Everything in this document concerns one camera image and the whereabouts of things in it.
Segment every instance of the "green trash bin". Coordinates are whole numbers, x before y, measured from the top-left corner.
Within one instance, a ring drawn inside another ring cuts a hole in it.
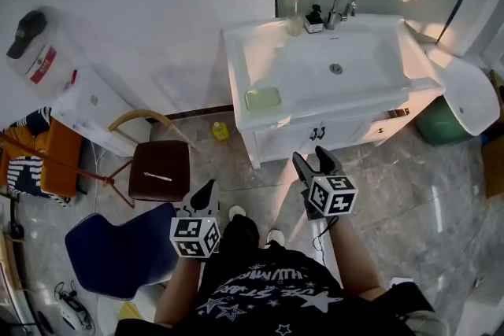
[[[458,123],[443,96],[436,98],[417,116],[415,125],[423,140],[433,146],[459,143],[472,138]]]

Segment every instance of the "fiducial marker cube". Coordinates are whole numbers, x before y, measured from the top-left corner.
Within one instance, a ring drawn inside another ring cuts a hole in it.
[[[209,257],[220,238],[215,217],[172,218],[170,241],[180,257]]]
[[[352,212],[358,189],[347,175],[314,176],[308,201],[324,216]]]

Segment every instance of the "brown chair seat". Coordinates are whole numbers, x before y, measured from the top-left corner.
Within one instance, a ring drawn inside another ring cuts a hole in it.
[[[132,160],[128,194],[141,201],[181,201],[190,186],[189,146],[179,140],[139,144]],[[166,181],[145,175],[170,178]]]

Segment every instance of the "red label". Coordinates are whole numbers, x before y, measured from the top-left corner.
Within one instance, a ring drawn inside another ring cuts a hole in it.
[[[30,80],[33,83],[39,84],[40,80],[43,79],[43,77],[49,70],[50,66],[52,65],[55,57],[56,57],[56,50],[53,47],[49,48],[46,57],[44,59],[44,62],[42,62],[42,65],[35,71],[35,73],[33,73],[33,76],[30,78]]]

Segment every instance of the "white pen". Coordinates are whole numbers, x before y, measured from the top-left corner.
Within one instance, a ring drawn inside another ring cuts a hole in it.
[[[172,181],[171,178],[168,178],[166,176],[154,175],[154,174],[150,174],[149,172],[144,172],[143,174],[146,176],[153,176],[154,178],[162,179],[163,181],[170,181],[170,182]]]

